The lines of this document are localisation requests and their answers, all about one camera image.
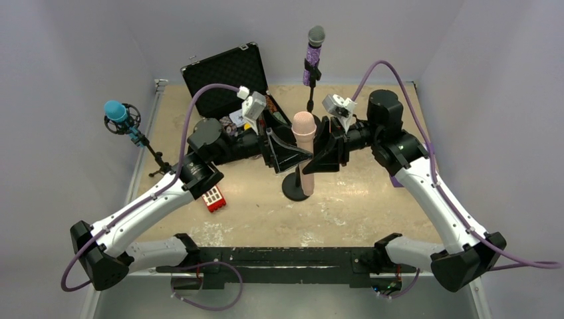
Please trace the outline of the red toy block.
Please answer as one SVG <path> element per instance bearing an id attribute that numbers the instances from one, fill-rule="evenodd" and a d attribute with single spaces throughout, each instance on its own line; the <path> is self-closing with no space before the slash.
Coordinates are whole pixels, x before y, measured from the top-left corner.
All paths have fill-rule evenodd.
<path id="1" fill-rule="evenodd" d="M 210 213 L 213 213 L 227 205 L 225 197 L 218 186 L 213 186 L 209 191 L 205 192 L 202 195 L 202 199 Z"/>

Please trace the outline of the pink plastic cylinder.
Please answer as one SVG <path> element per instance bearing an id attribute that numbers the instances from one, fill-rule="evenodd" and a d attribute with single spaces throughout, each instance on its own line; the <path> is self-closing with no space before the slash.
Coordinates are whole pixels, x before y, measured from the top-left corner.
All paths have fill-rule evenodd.
<path id="1" fill-rule="evenodd" d="M 317 125 L 312 113 L 307 111 L 298 112 L 293 117 L 291 126 L 292 132 L 296 139 L 297 147 L 305 151 L 313 153 L 313 144 Z M 299 177 L 301 180 L 301 188 L 304 195 L 312 196 L 315 188 L 315 177 L 313 174 L 304 174 L 303 169 L 311 160 L 304 161 L 299 164 Z"/>

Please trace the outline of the purple glitter microphone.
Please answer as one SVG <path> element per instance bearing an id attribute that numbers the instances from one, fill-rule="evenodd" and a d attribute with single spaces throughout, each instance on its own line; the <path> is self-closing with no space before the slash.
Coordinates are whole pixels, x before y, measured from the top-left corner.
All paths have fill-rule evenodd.
<path id="1" fill-rule="evenodd" d="M 325 30 L 322 26 L 316 25 L 308 32 L 308 47 L 304 61 L 303 84 L 312 86 L 314 81 L 321 77 L 319 61 L 321 47 L 325 40 Z"/>

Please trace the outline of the black poker chip case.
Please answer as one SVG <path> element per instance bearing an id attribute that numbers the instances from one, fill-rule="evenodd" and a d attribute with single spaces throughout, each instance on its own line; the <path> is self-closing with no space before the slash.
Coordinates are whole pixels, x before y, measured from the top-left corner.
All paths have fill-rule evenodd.
<path id="1" fill-rule="evenodd" d="M 290 124 L 290 119 L 269 93 L 261 53 L 255 42 L 193 62 L 180 72 L 191 95 L 214 83 L 245 86 L 251 92 L 260 92 L 267 98 L 273 116 L 284 125 Z M 240 110 L 241 100 L 232 91 L 213 89 L 198 99 L 196 108 L 204 118 L 220 119 Z"/>

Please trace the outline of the purple metronome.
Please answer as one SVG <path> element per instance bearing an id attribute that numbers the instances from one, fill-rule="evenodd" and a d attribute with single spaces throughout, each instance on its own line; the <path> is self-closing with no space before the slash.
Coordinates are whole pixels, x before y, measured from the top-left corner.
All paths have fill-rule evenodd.
<path id="1" fill-rule="evenodd" d="M 393 187 L 395 188 L 401 188 L 403 187 L 403 185 L 397 180 L 397 178 L 395 176 L 390 176 L 390 182 L 392 184 Z"/>

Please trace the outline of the white card deck box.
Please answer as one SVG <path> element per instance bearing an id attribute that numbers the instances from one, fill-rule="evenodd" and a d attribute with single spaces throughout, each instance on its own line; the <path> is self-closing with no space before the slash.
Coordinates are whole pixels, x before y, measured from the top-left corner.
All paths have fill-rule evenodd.
<path id="1" fill-rule="evenodd" d="M 238 127 L 244 127 L 245 120 L 243 118 L 242 110 L 237 110 L 229 114 L 229 119 Z"/>

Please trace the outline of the black tripod shock-mount stand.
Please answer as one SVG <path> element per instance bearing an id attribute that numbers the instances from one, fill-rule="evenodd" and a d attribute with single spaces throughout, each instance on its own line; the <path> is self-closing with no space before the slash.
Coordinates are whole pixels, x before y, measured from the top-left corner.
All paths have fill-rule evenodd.
<path id="1" fill-rule="evenodd" d="M 172 166 L 162 159 L 163 153 L 156 152 L 147 136 L 140 131 L 141 119 L 139 110 L 131 104 L 123 104 L 117 100 L 109 100 L 104 104 L 106 129 L 114 135 L 128 136 L 135 146 L 146 148 L 150 152 L 159 170 L 149 173 L 149 177 L 165 175 L 171 171 Z"/>

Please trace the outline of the blue toy microphone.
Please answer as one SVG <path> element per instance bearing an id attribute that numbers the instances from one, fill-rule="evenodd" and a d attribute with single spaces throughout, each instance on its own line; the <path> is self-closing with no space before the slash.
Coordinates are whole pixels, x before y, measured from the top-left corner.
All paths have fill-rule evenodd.
<path id="1" fill-rule="evenodd" d="M 117 100 L 109 100 L 104 104 L 104 125 L 115 135 L 128 136 L 138 147 L 148 145 L 148 139 L 139 130 L 141 115 L 131 104 L 123 104 Z"/>

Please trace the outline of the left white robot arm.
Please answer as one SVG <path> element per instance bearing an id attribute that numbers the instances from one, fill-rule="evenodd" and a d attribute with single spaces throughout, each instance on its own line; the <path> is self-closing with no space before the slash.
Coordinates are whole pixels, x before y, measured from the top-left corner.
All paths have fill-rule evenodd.
<path id="1" fill-rule="evenodd" d="M 189 149 L 181 152 L 179 162 L 151 189 L 100 221 L 91 225 L 79 221 L 70 228 L 75 261 L 96 290 L 111 288 L 139 270 L 198 263 L 198 246 L 187 234 L 143 243 L 137 238 L 173 211 L 210 193 L 223 179 L 218 165 L 262 155 L 280 173 L 313 157 L 294 141 L 280 139 L 272 128 L 234 137 L 215 118 L 200 120 L 186 144 Z"/>

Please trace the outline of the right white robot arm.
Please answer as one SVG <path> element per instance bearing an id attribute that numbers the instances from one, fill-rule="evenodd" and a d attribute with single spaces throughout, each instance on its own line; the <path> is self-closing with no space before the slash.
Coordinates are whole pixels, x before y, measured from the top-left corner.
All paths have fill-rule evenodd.
<path id="1" fill-rule="evenodd" d="M 337 172 L 350 153 L 370 148 L 380 164 L 415 198 L 441 238 L 440 244 L 414 241 L 393 233 L 374 245 L 367 260 L 375 273 L 404 264 L 431 272 L 440 285 L 456 292 L 491 270 L 507 243 L 489 233 L 455 199 L 431 166 L 430 152 L 403 127 L 403 105 L 389 90 L 369 96 L 365 120 L 354 118 L 356 103 L 330 94 L 327 116 L 313 144 L 304 175 Z"/>

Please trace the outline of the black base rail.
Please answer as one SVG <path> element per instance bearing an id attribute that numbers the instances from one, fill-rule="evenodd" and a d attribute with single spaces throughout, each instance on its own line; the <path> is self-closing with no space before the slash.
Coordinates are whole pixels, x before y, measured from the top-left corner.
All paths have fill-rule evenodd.
<path id="1" fill-rule="evenodd" d="M 411 266 L 386 263 L 373 247 L 202 247 L 179 266 L 158 273 L 192 274 L 204 289 L 227 284 L 344 284 L 399 292 Z"/>

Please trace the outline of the black round-base mic stand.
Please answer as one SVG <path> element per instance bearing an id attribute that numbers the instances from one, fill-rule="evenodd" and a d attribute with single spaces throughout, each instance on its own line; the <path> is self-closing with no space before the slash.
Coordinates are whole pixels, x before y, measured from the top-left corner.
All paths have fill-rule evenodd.
<path id="1" fill-rule="evenodd" d="M 304 59 L 304 85 L 309 87 L 309 99 L 306 105 L 306 111 L 313 112 L 314 108 L 314 92 L 317 82 L 321 79 L 322 73 L 319 70 L 319 62 L 311 64 L 307 59 Z"/>

